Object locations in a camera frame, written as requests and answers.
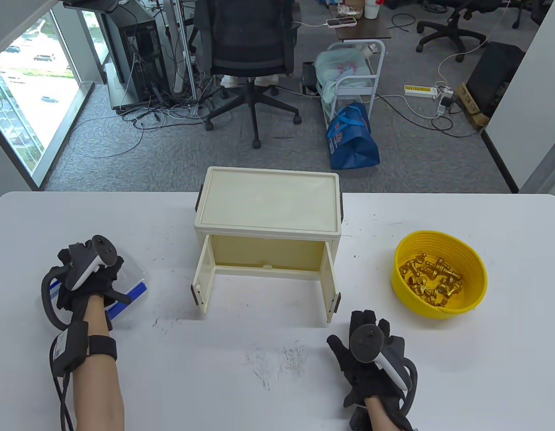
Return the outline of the person's left hand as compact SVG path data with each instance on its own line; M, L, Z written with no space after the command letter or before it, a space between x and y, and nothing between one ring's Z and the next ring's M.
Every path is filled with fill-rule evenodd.
M113 283L124 263L107 238L95 235L85 243L74 243L57 255L66 270L56 279L60 282L56 307L77 316L89 298L101 296L106 307L114 303L132 303L130 296L115 290Z

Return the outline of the person's right hand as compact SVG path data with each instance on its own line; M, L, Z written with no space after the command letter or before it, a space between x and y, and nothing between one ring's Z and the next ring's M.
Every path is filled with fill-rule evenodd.
M361 337L362 341L377 352L376 339L382 336L383 347L380 352L390 362L397 374L405 382L405 387L387 374L385 367L379 368L374 361L359 361L353 354L353 339ZM413 363L405 358L405 341L402 337L390 335L390 323L385 319L377 320L372 310L353 311L349 325L350 347L345 347L341 339L335 334L327 337L327 345L335 355L341 371L352 386L351 392L344 400L347 408L353 404L364 404L365 398L378 396L384 402L394 402L394 410L399 411L399 400L403 400L404 413L411 405L407 400L409 394L416 390L416 370Z

